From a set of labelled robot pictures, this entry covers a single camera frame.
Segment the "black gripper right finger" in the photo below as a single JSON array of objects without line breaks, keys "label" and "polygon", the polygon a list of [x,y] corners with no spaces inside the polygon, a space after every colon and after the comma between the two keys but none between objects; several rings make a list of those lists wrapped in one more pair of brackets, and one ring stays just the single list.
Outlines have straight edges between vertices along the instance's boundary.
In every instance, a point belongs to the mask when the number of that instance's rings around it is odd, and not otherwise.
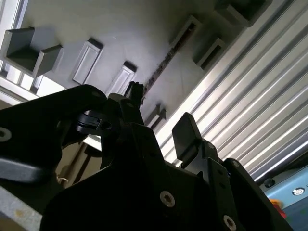
[{"label": "black gripper right finger", "polygon": [[184,113],[172,129],[181,169],[195,180],[190,229],[290,231],[291,226],[235,159],[221,160],[202,138],[194,117]]}]

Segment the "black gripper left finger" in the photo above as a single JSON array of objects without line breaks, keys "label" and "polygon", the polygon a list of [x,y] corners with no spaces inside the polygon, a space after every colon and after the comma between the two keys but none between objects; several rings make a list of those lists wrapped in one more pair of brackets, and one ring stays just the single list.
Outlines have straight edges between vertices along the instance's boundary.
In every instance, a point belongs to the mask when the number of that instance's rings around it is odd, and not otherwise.
[{"label": "black gripper left finger", "polygon": [[133,83],[132,94],[125,97],[80,85],[1,110],[0,177],[45,181],[54,174],[63,148],[88,135],[101,139],[103,166],[111,163],[116,150],[145,146],[158,152],[155,134],[139,110],[142,88]]}]

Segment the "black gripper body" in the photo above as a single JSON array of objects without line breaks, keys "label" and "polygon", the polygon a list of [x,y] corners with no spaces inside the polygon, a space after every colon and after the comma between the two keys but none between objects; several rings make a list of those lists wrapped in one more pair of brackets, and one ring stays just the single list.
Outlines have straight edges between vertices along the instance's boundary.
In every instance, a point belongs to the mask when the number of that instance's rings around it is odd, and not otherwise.
[{"label": "black gripper body", "polygon": [[63,190],[47,205],[42,231],[213,231],[217,229],[201,178],[168,166],[172,208],[141,175],[108,167]]}]

